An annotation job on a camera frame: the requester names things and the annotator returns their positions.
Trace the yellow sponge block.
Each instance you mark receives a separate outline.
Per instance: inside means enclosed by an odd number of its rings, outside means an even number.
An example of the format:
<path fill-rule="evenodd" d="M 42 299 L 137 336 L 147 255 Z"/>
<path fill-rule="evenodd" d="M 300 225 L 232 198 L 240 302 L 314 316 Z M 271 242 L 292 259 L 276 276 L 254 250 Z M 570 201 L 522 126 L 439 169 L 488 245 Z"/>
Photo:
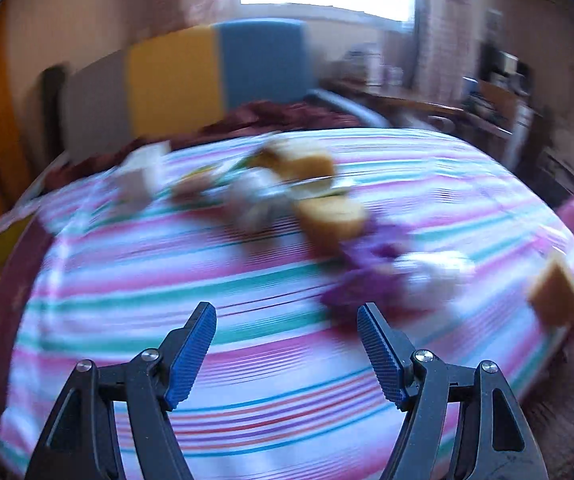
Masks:
<path fill-rule="evenodd" d="M 549 327 L 574 323 L 574 276 L 560 252 L 552 252 L 526 294 L 538 319 Z"/>
<path fill-rule="evenodd" d="M 344 195 L 299 200 L 295 215 L 308 241 L 324 252 L 339 252 L 342 243 L 360 236 L 368 218 L 360 202 Z"/>

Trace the purple snack packet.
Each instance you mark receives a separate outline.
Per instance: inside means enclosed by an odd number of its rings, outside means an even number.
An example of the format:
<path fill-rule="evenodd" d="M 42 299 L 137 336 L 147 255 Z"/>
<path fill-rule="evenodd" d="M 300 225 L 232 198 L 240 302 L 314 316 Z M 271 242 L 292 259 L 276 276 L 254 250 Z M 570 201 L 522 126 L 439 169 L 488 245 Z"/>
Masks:
<path fill-rule="evenodd" d="M 358 237 L 340 244 L 345 270 L 319 301 L 345 314 L 354 313 L 366 302 L 377 304 L 383 313 L 401 308 L 403 278 L 393 263 L 413 249 L 408 226 L 379 217 L 368 218 Z"/>

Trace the white tall carton box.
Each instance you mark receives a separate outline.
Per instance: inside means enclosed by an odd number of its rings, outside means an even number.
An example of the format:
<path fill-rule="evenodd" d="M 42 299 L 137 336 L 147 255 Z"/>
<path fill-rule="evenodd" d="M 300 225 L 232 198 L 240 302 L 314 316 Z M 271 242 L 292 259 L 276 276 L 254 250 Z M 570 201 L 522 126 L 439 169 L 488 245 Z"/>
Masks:
<path fill-rule="evenodd" d="M 130 153 L 112 171 L 110 180 L 126 211 L 143 209 L 169 187 L 165 158 L 170 153 L 169 141 L 147 144 Z"/>

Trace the white knitted sock roll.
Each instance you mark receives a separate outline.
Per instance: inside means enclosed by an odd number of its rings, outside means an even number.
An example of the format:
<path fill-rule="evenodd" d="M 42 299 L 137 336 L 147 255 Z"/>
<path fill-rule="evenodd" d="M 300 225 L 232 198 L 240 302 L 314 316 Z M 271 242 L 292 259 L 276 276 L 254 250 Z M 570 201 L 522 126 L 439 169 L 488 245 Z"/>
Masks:
<path fill-rule="evenodd" d="M 224 209 L 237 231 L 255 234 L 289 216 L 291 200 L 273 171 L 250 168 L 241 170 L 225 188 Z"/>

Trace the yellow cartoon sock roll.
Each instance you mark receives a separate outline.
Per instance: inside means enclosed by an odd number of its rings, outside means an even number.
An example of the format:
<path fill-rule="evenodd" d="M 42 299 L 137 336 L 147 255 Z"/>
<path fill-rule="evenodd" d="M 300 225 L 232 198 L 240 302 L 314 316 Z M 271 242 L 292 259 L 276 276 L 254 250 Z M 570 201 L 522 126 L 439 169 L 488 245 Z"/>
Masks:
<path fill-rule="evenodd" d="M 284 182 L 337 174 L 329 152 L 314 143 L 293 139 L 267 141 L 251 156 L 249 166 L 271 170 Z"/>

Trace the striped bed sheet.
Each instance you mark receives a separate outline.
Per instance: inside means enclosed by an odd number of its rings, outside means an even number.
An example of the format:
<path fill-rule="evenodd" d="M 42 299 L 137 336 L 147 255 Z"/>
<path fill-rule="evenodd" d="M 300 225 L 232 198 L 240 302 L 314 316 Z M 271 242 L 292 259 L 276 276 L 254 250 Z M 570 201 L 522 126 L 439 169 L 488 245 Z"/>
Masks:
<path fill-rule="evenodd" d="M 564 336 L 546 330 L 526 290 L 554 247 L 574 274 L 574 237 L 507 169 L 427 130 L 316 131 L 355 195 L 409 229 L 420 250 L 458 250 L 476 268 L 462 295 L 392 323 L 444 361 L 495 361 L 515 393 Z M 402 414 L 383 397 L 353 322 L 319 302 L 340 263 L 291 219 L 239 236 L 216 200 L 161 192 L 142 209 L 111 174 L 37 201 L 54 238 L 34 281 L 10 364 L 0 452 L 24 472 L 72 367 L 130 360 L 217 308 L 217 333 L 189 398 L 170 416 L 198 479 L 364 479 L 386 465 Z"/>

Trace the wooden desk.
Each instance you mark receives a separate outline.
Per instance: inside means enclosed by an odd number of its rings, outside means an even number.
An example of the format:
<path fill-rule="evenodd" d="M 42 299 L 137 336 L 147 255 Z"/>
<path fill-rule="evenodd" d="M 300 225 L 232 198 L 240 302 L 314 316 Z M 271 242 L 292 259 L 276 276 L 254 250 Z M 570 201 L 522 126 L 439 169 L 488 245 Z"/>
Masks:
<path fill-rule="evenodd" d="M 488 122 L 462 105 L 427 101 L 407 89 L 383 90 L 338 78 L 324 79 L 322 86 L 365 105 L 386 118 L 393 127 L 428 129 L 456 136 L 511 170 L 518 165 L 524 134 Z"/>

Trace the grey yellow blue headboard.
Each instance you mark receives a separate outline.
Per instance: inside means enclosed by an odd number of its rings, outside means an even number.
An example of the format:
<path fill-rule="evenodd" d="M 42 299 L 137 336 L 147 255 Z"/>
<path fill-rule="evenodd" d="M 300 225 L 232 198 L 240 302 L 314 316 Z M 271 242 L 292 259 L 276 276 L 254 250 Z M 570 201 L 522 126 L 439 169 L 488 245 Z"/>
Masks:
<path fill-rule="evenodd" d="M 81 162 L 141 136 L 194 133 L 250 102 L 297 102 L 314 87 L 307 25 L 247 18 L 170 32 L 81 68 L 60 91 L 60 125 Z"/>

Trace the maroon blanket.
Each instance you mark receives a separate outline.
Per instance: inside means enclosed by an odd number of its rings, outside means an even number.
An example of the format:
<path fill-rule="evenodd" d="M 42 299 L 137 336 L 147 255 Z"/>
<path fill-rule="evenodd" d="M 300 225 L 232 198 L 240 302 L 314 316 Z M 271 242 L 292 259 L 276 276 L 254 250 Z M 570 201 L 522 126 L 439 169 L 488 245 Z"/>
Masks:
<path fill-rule="evenodd" d="M 273 131 L 312 131 L 334 128 L 352 128 L 360 125 L 353 114 L 336 112 L 322 105 L 306 102 L 278 104 L 271 101 L 255 101 L 244 104 L 229 112 L 220 122 L 192 133 L 178 133 L 172 136 L 138 138 L 119 145 L 119 150 L 108 154 L 93 155 L 83 162 L 65 162 L 63 166 L 48 170 L 43 182 L 44 192 L 54 192 L 66 185 L 99 174 L 113 166 L 120 165 L 127 156 L 147 144 L 168 141 L 171 151 L 208 144 L 211 142 L 259 136 Z"/>

